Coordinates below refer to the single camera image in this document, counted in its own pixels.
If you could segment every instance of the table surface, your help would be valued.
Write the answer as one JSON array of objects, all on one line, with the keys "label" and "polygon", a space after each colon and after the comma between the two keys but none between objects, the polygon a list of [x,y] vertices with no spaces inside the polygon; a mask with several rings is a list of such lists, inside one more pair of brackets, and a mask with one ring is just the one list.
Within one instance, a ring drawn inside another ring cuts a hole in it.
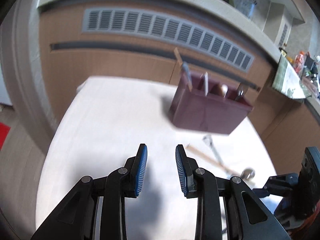
[{"label": "table surface", "polygon": [[[167,118],[175,90],[175,86],[151,81],[90,77],[50,145],[38,187],[36,228],[82,176],[107,176],[145,143],[148,161],[142,192],[137,199],[126,199],[128,239],[194,239],[197,199],[186,199],[181,192],[175,147],[190,143],[214,156],[202,141],[207,133],[178,129]],[[230,135],[212,134],[212,138],[228,167],[239,173],[247,167],[255,169],[256,187],[276,175],[248,118]],[[227,178],[221,169],[186,153],[199,167]],[[280,200],[271,196],[263,201],[272,211]],[[223,217],[222,200],[220,204]]]}]

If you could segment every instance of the floor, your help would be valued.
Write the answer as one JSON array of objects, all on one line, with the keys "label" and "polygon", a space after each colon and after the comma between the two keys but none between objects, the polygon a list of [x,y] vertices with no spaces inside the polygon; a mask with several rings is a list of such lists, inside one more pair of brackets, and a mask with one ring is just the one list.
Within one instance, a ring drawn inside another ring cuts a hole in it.
[{"label": "floor", "polygon": [[36,196],[45,154],[11,107],[0,112],[0,122],[11,127],[0,151],[0,211],[15,236],[30,239],[36,231]]}]

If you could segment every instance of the wall vent grille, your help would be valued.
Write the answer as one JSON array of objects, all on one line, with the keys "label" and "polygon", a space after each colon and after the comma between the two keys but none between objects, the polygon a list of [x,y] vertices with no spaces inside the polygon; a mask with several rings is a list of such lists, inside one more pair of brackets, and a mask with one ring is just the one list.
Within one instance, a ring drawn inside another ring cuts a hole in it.
[{"label": "wall vent grille", "polygon": [[82,31],[130,34],[174,43],[208,54],[245,72],[254,61],[253,55],[221,35],[188,20],[154,11],[89,8],[84,11]]},{"label": "wall vent grille", "polygon": [[281,47],[283,45],[285,36],[287,35],[287,31],[288,31],[288,26],[287,26],[287,24],[284,24],[283,31],[282,31],[282,34],[281,34],[281,38],[280,38],[280,41],[279,41],[279,47]]}]

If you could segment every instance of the metal utensil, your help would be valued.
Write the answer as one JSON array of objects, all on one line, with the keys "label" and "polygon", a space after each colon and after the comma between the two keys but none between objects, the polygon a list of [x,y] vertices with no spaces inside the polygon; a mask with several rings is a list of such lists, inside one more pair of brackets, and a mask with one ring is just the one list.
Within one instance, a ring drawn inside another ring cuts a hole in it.
[{"label": "metal utensil", "polygon": [[244,171],[242,171],[240,178],[249,180],[249,179],[253,179],[255,175],[256,175],[256,172],[254,171],[254,169],[247,168]]},{"label": "metal utensil", "polygon": [[[241,177],[241,175],[238,172],[233,171],[232,169],[228,168],[227,166],[225,166],[223,164],[220,164],[215,159],[213,159],[212,157],[208,156],[207,154],[204,154],[203,152],[199,151],[197,148],[193,147],[192,145],[188,144],[185,148],[188,151],[192,152],[193,154],[195,154],[195,155],[199,156],[200,158],[206,160],[207,162],[211,163],[212,165],[224,170],[227,174],[229,174],[228,179],[230,179],[232,176]],[[244,179],[244,180],[248,185],[251,185],[251,186],[255,185],[254,182],[252,182],[248,179]]]},{"label": "metal utensil", "polygon": [[225,98],[226,94],[228,92],[228,86],[223,84],[223,85],[221,85],[221,89],[222,89],[222,96],[223,96],[223,98]]},{"label": "metal utensil", "polygon": [[244,95],[247,93],[249,87],[243,83],[240,83],[237,89],[237,97],[235,101],[238,101],[240,98],[243,98]]},{"label": "metal utensil", "polygon": [[223,161],[222,158],[220,156],[220,154],[218,153],[217,149],[214,147],[213,145],[213,140],[210,134],[205,135],[202,140],[204,141],[204,143],[212,150],[214,156],[216,157],[217,161],[223,165]]},{"label": "metal utensil", "polygon": [[184,61],[182,63],[182,65],[181,65],[181,68],[187,75],[188,87],[189,87],[189,90],[191,91],[192,90],[192,78],[191,78],[191,73],[190,73],[190,70],[189,70],[188,63]]},{"label": "metal utensil", "polygon": [[207,72],[204,74],[203,78],[204,78],[204,95],[207,96],[209,91],[209,77]]}]

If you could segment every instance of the wooden handle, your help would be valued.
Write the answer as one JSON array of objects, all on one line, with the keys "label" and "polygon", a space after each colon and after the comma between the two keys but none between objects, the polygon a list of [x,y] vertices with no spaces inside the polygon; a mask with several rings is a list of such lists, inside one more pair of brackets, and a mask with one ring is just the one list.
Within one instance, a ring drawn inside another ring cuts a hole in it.
[{"label": "wooden handle", "polygon": [[179,53],[177,47],[173,50],[173,53],[174,53],[174,56],[175,56],[176,59],[177,59],[177,62],[178,62],[178,64],[179,64],[179,67],[181,67],[182,64],[183,64],[183,61],[182,61],[182,58],[181,58],[181,56],[180,56],[180,53]]},{"label": "wooden handle", "polygon": [[203,152],[199,151],[197,148],[193,147],[192,145],[188,144],[186,146],[186,149],[189,150],[190,152],[194,153],[195,155],[199,156],[200,158],[206,160],[207,162],[211,163],[212,165],[217,166],[217,167],[225,170],[227,173],[229,173],[229,174],[231,174],[233,176],[240,177],[240,174],[238,172],[233,171],[233,170],[229,169],[228,167],[226,167],[225,165],[217,162],[216,160],[212,159],[208,155],[206,155]]},{"label": "wooden handle", "polygon": [[[177,63],[175,64],[174,67],[176,67],[176,65],[178,65],[178,67],[181,69],[183,61],[182,61],[182,58],[180,56],[180,53],[179,53],[179,50],[178,50],[177,47],[174,48],[173,53],[174,53],[174,56],[177,59]],[[191,82],[191,80],[188,80],[187,85],[188,85],[189,90],[191,91],[192,90],[192,82]]]}]

